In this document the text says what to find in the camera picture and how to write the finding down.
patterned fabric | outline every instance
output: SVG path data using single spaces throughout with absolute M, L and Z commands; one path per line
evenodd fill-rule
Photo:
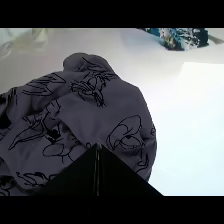
M 95 143 L 150 176 L 156 129 L 140 90 L 96 55 L 63 65 L 0 96 L 2 196 L 38 191 Z
M 190 50 L 208 45 L 208 32 L 205 28 L 141 28 L 159 36 L 169 50 Z

white bed sheet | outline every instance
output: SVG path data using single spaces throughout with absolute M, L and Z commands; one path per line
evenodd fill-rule
M 104 57 L 142 91 L 157 129 L 152 186 L 164 195 L 224 195 L 224 45 L 171 52 L 137 29 L 59 29 L 44 51 L 14 50 L 0 61 L 0 92 L 61 70 L 75 52 Z

black triangular object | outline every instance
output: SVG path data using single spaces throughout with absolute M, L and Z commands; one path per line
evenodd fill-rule
M 94 145 L 38 195 L 162 196 L 105 147 Z

gray fabric with black line drawings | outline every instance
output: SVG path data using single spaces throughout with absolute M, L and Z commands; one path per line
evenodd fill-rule
M 38 191 L 95 143 L 150 176 L 156 130 L 140 90 L 96 55 L 63 66 L 0 96 L 0 195 Z

white surface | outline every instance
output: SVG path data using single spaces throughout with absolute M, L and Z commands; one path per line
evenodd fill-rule
M 224 45 L 170 52 L 137 29 L 58 30 L 45 51 L 0 61 L 0 92 L 61 70 L 75 52 L 104 57 L 142 91 L 157 129 L 150 184 L 164 195 L 224 195 Z

